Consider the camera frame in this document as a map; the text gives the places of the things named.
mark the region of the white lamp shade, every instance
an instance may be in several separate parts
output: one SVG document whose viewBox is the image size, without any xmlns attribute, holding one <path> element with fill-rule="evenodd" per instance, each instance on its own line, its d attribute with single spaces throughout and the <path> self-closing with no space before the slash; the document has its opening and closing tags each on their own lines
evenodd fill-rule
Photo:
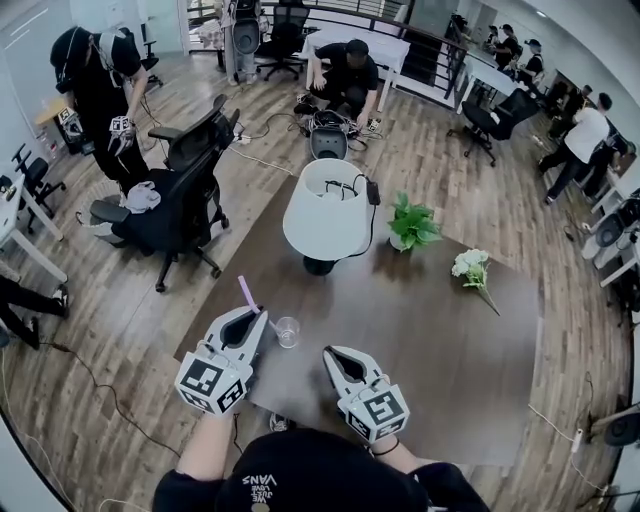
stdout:
<svg viewBox="0 0 640 512">
<path fill-rule="evenodd" d="M 300 174 L 284 214 L 284 236 L 299 253 L 321 261 L 335 261 L 357 252 L 367 236 L 366 180 L 344 160 L 314 160 Z M 327 181 L 351 187 L 356 196 Z"/>
</svg>

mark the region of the glass cup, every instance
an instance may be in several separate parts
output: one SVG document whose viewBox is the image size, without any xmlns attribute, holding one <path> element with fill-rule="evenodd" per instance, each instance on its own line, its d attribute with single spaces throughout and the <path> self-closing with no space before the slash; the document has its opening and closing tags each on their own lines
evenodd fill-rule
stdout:
<svg viewBox="0 0 640 512">
<path fill-rule="evenodd" d="M 300 324 L 295 318 L 283 316 L 276 323 L 276 334 L 282 348 L 293 348 L 300 341 Z"/>
</svg>

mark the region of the green plant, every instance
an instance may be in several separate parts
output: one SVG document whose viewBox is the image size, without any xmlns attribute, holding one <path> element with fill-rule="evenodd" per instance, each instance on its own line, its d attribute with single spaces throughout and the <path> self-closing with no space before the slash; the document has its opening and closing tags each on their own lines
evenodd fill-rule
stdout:
<svg viewBox="0 0 640 512">
<path fill-rule="evenodd" d="M 402 251 L 441 240 L 440 226 L 433 222 L 433 210 L 422 204 L 410 204 L 405 192 L 398 192 L 391 230 L 400 237 Z"/>
</svg>

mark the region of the lamp base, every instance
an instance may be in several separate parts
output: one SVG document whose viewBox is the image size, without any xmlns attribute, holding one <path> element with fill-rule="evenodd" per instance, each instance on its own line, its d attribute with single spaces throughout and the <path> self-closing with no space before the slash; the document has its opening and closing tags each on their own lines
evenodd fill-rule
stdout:
<svg viewBox="0 0 640 512">
<path fill-rule="evenodd" d="M 305 256 L 302 258 L 302 264 L 304 268 L 314 276 L 326 276 L 329 272 L 333 270 L 335 261 L 322 261 L 322 260 L 314 260 L 313 258 L 309 258 Z"/>
</svg>

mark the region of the office chair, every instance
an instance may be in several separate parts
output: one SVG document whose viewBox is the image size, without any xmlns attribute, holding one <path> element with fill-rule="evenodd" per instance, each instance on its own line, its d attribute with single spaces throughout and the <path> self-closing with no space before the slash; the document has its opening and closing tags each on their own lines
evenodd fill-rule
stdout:
<svg viewBox="0 0 640 512">
<path fill-rule="evenodd" d="M 129 40 L 131 46 L 136 50 L 136 53 L 138 53 L 138 50 L 137 50 L 138 47 L 136 46 L 136 39 L 135 39 L 135 36 L 133 35 L 133 32 L 131 32 L 131 30 L 129 30 L 127 27 L 121 28 L 120 32 L 122 32 L 125 35 L 125 37 Z M 146 41 L 144 43 L 144 45 L 147 47 L 146 58 L 143 59 L 142 57 L 140 57 L 140 54 L 138 53 L 138 57 L 140 57 L 140 64 L 142 64 L 142 67 L 147 71 L 149 71 L 158 62 L 160 62 L 160 59 L 158 59 L 158 57 L 156 57 L 155 54 L 151 51 L 151 45 L 154 44 L 155 42 L 156 41 Z M 147 83 L 158 84 L 159 87 L 162 87 L 164 85 L 164 83 L 162 82 L 162 80 L 160 80 L 158 75 L 153 75 L 153 74 L 149 74 L 149 80 Z"/>
<path fill-rule="evenodd" d="M 262 43 L 256 51 L 256 55 L 260 57 L 275 59 L 275 62 L 258 64 L 258 73 L 262 68 L 273 68 L 264 78 L 265 82 L 281 69 L 293 73 L 294 78 L 298 80 L 298 72 L 291 66 L 300 66 L 300 72 L 302 72 L 304 61 L 296 59 L 292 55 L 301 51 L 304 46 L 302 29 L 308 17 L 309 9 L 302 2 L 280 0 L 280 4 L 274 7 L 271 41 Z"/>
<path fill-rule="evenodd" d="M 33 196 L 36 204 L 42 206 L 47 212 L 47 215 L 53 218 L 53 210 L 46 203 L 46 199 L 58 189 L 67 190 L 67 186 L 62 181 L 55 185 L 51 185 L 50 183 L 45 183 L 43 181 L 47 171 L 49 170 L 49 164 L 46 160 L 38 157 L 34 159 L 29 166 L 27 166 L 27 160 L 31 156 L 31 151 L 22 158 L 21 152 L 25 146 L 26 144 L 20 146 L 20 149 L 18 149 L 16 154 L 13 155 L 13 158 L 11 158 L 12 161 L 17 163 L 15 171 L 24 174 L 24 186 L 26 187 L 27 192 Z M 20 209 L 23 209 L 24 206 L 24 200 L 20 199 Z M 33 220 L 35 218 L 36 214 L 29 210 L 27 231 L 30 235 L 33 235 L 33 228 L 31 227 L 31 224 L 33 224 Z"/>
<path fill-rule="evenodd" d="M 94 201 L 90 211 L 96 219 L 110 222 L 113 234 L 136 245 L 143 254 L 165 253 L 156 291 L 166 290 L 169 267 L 178 254 L 195 253 L 208 263 L 217 278 L 220 267 L 202 248 L 211 241 L 211 227 L 218 221 L 229 227 L 220 207 L 220 186 L 213 175 L 224 150 L 233 141 L 233 127 L 240 112 L 227 119 L 220 109 L 226 101 L 220 95 L 213 109 L 185 131 L 153 128 L 154 137 L 169 142 L 169 170 L 152 169 L 149 179 L 162 198 L 153 210 L 132 214 L 128 209 L 106 201 Z"/>
<path fill-rule="evenodd" d="M 496 158 L 491 152 L 493 149 L 491 138 L 495 140 L 510 139 L 515 126 L 533 116 L 537 111 L 538 103 L 536 100 L 531 98 L 528 91 L 522 89 L 516 89 L 511 93 L 511 96 L 495 107 L 493 113 L 500 119 L 499 123 L 491 117 L 491 112 L 483 110 L 470 101 L 462 102 L 462 112 L 472 124 L 471 128 L 465 126 L 462 131 L 462 133 L 471 136 L 471 145 L 464 152 L 464 156 L 468 158 L 473 146 L 478 144 L 491 157 L 491 167 L 495 167 Z M 454 133 L 454 130 L 449 130 L 447 137 Z"/>
</svg>

